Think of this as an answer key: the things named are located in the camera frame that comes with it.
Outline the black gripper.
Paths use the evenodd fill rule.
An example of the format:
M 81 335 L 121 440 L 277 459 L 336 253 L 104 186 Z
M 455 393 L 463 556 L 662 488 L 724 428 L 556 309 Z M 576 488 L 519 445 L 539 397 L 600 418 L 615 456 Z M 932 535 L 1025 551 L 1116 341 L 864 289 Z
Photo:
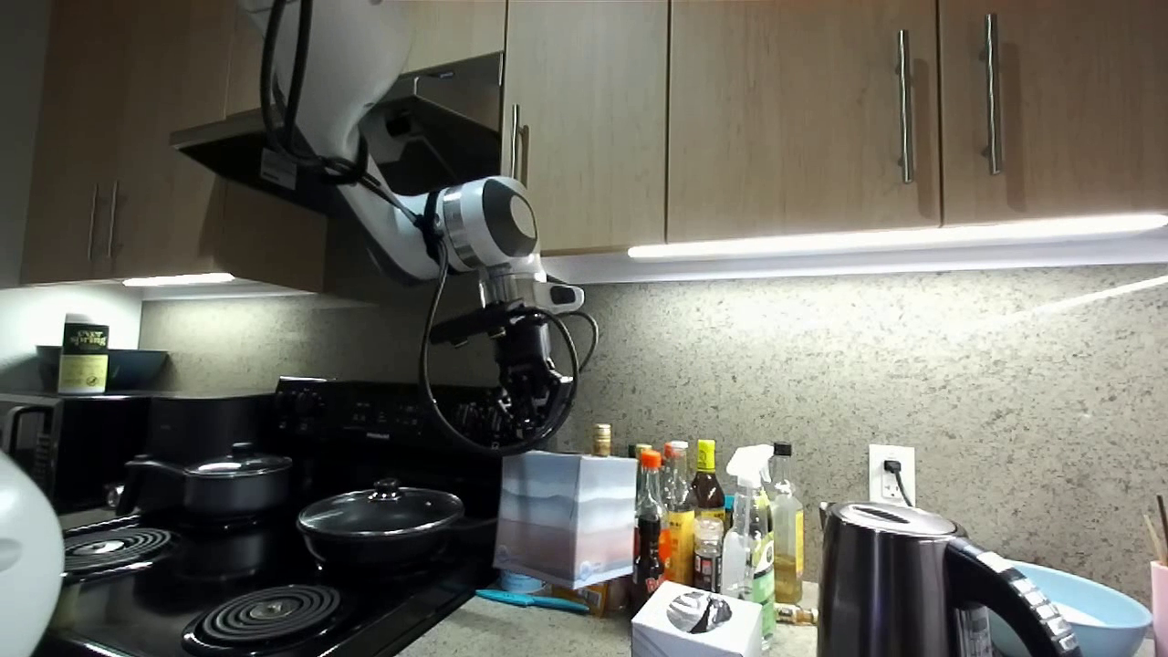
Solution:
M 556 313 L 521 302 L 487 302 L 430 326 L 430 342 L 491 335 L 496 362 L 496 386 L 471 434 L 443 411 L 438 397 L 427 397 L 443 429 L 463 445 L 545 445 L 566 425 L 576 393 L 576 369 L 556 369 L 550 328 L 562 328 Z

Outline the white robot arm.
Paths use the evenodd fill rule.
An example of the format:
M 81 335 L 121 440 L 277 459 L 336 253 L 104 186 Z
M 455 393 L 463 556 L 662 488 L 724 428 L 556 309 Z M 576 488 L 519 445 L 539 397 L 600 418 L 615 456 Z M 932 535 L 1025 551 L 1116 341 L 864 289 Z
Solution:
M 412 280 L 436 280 L 424 342 L 487 333 L 496 347 L 496 434 L 463 434 L 421 382 L 436 418 L 471 448 L 545 445 L 570 417 L 576 378 L 556 369 L 548 333 L 586 296 L 556 300 L 538 214 L 511 176 L 427 181 L 407 192 L 374 150 L 374 117 L 409 70 L 409 0 L 246 0 L 261 11 L 261 119 L 296 168 L 319 176 L 369 242 Z

